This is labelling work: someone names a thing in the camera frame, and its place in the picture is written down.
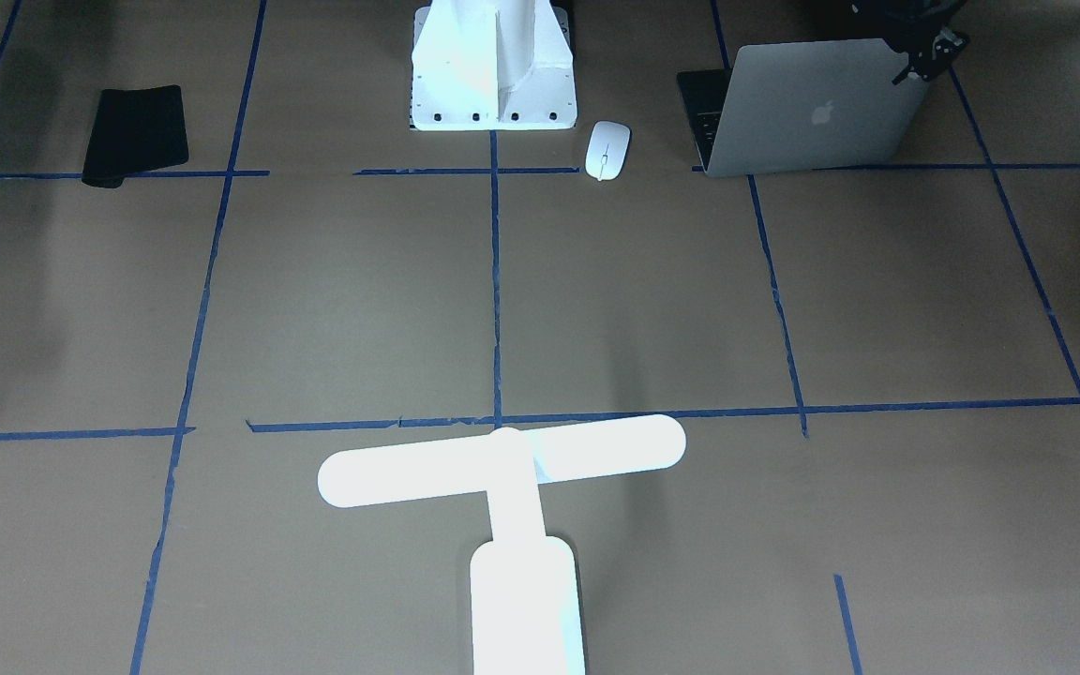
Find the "apple logo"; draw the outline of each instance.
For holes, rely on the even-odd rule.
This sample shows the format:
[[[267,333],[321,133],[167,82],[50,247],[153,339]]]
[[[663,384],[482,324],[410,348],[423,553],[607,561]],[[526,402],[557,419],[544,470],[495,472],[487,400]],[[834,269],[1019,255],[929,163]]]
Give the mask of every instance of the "apple logo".
[[[827,124],[828,121],[832,121],[833,107],[832,102],[827,102],[823,106],[814,108],[814,112],[811,112],[811,124]]]

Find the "white mouse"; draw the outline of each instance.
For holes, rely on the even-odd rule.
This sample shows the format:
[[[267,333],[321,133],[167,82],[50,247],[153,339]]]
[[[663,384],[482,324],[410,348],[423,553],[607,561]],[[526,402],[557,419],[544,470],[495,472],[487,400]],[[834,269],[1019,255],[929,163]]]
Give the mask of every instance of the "white mouse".
[[[627,154],[631,130],[615,121],[600,121],[591,132],[586,147],[586,173],[599,180],[611,180],[622,170],[622,159]]]

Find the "silver laptop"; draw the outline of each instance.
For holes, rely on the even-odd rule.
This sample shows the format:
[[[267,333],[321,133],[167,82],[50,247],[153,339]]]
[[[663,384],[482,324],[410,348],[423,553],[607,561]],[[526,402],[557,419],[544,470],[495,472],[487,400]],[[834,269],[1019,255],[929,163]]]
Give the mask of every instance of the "silver laptop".
[[[747,44],[735,65],[678,73],[703,170],[747,173],[870,165],[897,150],[928,83],[881,39]]]

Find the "white t-shaped gripper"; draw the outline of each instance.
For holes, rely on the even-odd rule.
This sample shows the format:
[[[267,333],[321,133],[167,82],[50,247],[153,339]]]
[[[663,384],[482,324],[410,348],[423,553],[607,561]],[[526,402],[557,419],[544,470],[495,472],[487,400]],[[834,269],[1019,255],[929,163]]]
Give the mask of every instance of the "white t-shaped gripper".
[[[492,539],[469,563],[475,675],[584,675],[573,554],[544,532],[539,484],[664,469],[686,451],[652,415],[336,453],[319,494],[336,508],[486,492]]]

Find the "laptop lid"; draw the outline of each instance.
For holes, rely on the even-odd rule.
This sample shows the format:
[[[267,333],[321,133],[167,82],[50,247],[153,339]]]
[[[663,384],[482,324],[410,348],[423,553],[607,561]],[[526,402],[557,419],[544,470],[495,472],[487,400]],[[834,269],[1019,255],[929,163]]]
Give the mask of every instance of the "laptop lid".
[[[887,162],[928,92],[892,84],[906,60],[881,39],[742,46],[707,175]]]

